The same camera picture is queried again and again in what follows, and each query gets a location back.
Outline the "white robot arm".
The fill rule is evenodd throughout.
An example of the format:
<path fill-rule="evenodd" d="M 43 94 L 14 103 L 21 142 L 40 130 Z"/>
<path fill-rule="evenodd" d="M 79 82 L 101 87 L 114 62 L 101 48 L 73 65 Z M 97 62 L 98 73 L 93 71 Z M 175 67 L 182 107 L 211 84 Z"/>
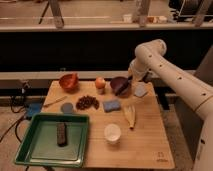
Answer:
<path fill-rule="evenodd" d="M 128 72 L 139 81 L 153 71 L 204 121 L 193 171 L 213 171 L 213 87 L 167 61 L 166 51 L 162 39 L 137 45 Z"/>

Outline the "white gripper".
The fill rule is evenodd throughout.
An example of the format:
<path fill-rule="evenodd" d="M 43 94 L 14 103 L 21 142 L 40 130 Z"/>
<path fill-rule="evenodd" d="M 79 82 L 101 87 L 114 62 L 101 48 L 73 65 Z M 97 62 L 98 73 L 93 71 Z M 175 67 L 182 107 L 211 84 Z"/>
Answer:
<path fill-rule="evenodd" d="M 128 68 L 128 76 L 132 77 L 133 82 L 138 82 L 142 80 L 146 73 L 148 72 L 148 67 L 134 59 L 130 62 Z"/>

